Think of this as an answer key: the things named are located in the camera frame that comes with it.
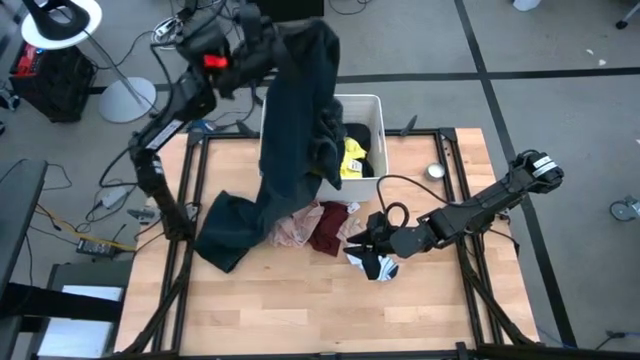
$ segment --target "small round object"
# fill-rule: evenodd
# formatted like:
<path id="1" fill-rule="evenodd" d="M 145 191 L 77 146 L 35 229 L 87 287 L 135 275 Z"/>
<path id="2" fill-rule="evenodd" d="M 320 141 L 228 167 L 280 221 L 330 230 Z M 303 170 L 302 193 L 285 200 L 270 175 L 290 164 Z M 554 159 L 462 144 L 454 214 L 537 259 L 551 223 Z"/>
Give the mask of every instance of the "small round object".
<path id="1" fill-rule="evenodd" d="M 444 166 L 439 163 L 433 163 L 427 166 L 427 170 L 424 172 L 424 176 L 429 181 L 438 181 L 444 177 Z"/>
<path id="2" fill-rule="evenodd" d="M 633 216 L 633 213 L 629 211 L 629 205 L 624 201 L 615 201 L 609 206 L 609 212 L 618 221 L 627 222 L 636 218 Z"/>

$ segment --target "black cloth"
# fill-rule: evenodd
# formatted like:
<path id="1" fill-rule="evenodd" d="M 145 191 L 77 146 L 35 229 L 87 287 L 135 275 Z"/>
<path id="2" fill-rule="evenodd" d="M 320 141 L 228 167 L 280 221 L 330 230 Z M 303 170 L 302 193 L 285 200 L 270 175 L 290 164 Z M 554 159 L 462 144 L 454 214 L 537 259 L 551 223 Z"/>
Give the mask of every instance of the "black cloth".
<path id="1" fill-rule="evenodd" d="M 374 177 L 375 174 L 373 172 L 373 166 L 369 164 L 369 160 L 367 159 L 356 159 L 357 162 L 362 164 L 362 177 Z"/>
<path id="2" fill-rule="evenodd" d="M 357 123 L 344 124 L 344 127 L 347 129 L 347 136 L 357 141 L 362 150 L 368 154 L 371 151 L 371 130 L 369 127 Z"/>
<path id="3" fill-rule="evenodd" d="M 336 189 L 342 185 L 346 130 L 342 106 L 333 98 L 339 39 L 321 20 L 296 36 L 286 45 L 298 76 L 279 72 L 267 92 L 256 202 L 223 191 L 195 242 L 198 254 L 224 272 L 262 242 L 278 219 L 311 203 L 323 176 Z"/>

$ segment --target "white plastic bin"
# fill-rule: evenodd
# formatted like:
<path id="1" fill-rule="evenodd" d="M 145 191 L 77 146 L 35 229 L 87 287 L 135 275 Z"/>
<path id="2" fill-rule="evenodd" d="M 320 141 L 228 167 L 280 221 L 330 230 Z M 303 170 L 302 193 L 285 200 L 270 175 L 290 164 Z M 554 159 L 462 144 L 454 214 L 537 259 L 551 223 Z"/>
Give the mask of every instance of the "white plastic bin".
<path id="1" fill-rule="evenodd" d="M 387 159 L 387 143 L 384 138 L 384 121 L 382 120 L 382 103 L 375 95 L 335 95 L 344 107 L 343 122 L 345 124 L 365 124 L 371 130 L 371 151 L 367 160 L 373 168 L 375 177 L 362 179 L 342 179 L 342 189 L 336 190 L 326 180 L 318 190 L 320 201 L 366 202 L 376 196 L 376 182 L 389 173 Z M 262 122 L 268 104 L 262 108 Z"/>

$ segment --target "wooden tabletop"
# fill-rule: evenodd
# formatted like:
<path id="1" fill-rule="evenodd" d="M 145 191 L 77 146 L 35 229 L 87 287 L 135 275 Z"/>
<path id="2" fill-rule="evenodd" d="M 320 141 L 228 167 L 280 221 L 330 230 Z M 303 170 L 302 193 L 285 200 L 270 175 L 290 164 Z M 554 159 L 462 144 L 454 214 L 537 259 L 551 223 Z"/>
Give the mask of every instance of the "wooden tabletop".
<path id="1" fill-rule="evenodd" d="M 457 129 L 472 194 L 495 181 L 480 129 Z M 392 174 L 409 176 L 444 197 L 442 182 L 427 182 L 423 172 L 437 162 L 429 136 L 387 138 Z M 161 151 L 170 189 L 177 193 L 186 136 L 176 136 Z M 203 214 L 221 190 L 254 199 L 260 184 L 256 140 L 210 143 L 202 203 Z M 187 201 L 191 201 L 198 156 L 191 169 Z M 453 159 L 449 159 L 453 170 Z M 461 199 L 457 177 L 452 176 Z M 385 201 L 402 201 L 411 217 L 442 206 L 414 185 L 397 179 L 383 183 Z M 362 223 L 378 211 L 377 199 L 354 214 Z M 495 230 L 509 233 L 496 221 Z M 139 246 L 161 232 L 152 229 Z M 512 243 L 485 235 L 485 257 L 498 303 L 523 333 L 537 333 Z M 158 239 L 135 259 L 116 342 L 129 345 L 158 304 L 168 242 Z M 182 355 L 240 355 L 317 352 L 373 352 L 453 349 L 458 341 L 473 348 L 469 315 L 456 250 L 432 250 L 399 259 L 398 276 L 388 282 L 368 281 L 342 253 L 337 258 L 304 248 L 253 248 L 231 273 L 225 274 L 194 255 L 187 300 Z M 485 338 L 490 339 L 484 304 L 478 298 Z M 170 344 L 175 306 L 167 316 L 165 347 Z"/>

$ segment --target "yellow cloth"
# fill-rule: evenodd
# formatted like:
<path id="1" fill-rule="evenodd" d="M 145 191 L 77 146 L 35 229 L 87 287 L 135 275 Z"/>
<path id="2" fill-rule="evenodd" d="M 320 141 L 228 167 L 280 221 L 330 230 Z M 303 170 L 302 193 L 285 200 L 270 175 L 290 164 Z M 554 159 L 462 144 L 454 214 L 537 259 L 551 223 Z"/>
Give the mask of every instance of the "yellow cloth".
<path id="1" fill-rule="evenodd" d="M 362 164 L 356 159 L 366 157 L 367 152 L 360 147 L 357 141 L 350 137 L 344 138 L 344 158 L 342 165 L 340 165 L 340 177 L 343 179 L 362 179 Z"/>

